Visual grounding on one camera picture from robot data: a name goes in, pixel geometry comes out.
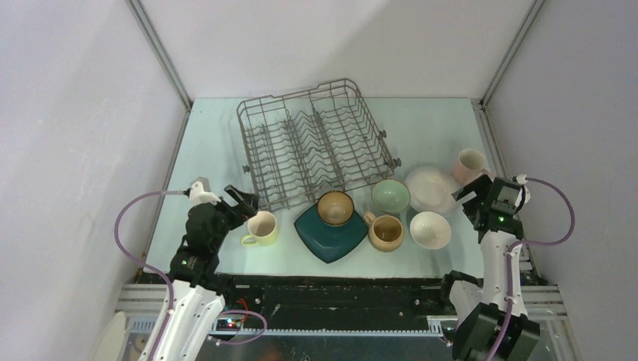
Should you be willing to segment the white ruffled plate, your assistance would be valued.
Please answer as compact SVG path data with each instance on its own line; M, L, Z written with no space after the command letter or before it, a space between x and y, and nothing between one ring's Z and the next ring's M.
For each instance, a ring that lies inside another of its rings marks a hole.
M410 205L417 212L432 211L446 217L459 205L452 197L460 189L459 183L440 168L414 168L407 175L405 185L411 194Z

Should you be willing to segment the brown speckled bowl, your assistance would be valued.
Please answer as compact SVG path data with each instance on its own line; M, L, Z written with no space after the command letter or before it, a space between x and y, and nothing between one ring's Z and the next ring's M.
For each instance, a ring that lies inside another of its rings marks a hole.
M342 191L324 193L317 201L317 213L326 224L341 226L354 216L354 201Z

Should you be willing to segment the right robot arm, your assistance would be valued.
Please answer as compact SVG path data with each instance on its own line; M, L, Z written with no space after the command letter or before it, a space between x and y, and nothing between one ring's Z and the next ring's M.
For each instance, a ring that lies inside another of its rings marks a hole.
M437 302L457 314L452 337L455 360L526 360L540 340L540 326L522 299L519 259L524 230L516 214L529 200L527 178L477 177L452 194L467 197L463 213L478 233L484 275L459 271L443 278Z

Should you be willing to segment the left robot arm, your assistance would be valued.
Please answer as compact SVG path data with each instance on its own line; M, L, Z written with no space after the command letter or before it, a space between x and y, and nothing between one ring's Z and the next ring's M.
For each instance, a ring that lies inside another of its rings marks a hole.
M161 313L141 360L194 360L213 322L237 306L238 293L214 279L218 254L229 232L256 215L259 197L232 185L224 190L235 205L213 194L200 180L183 192L193 205L166 274L168 289Z

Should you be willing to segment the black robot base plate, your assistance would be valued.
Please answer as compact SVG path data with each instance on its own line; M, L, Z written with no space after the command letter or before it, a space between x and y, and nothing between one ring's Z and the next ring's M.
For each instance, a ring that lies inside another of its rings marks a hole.
M216 275L226 308L247 309L276 332L425 332L452 316L447 278Z

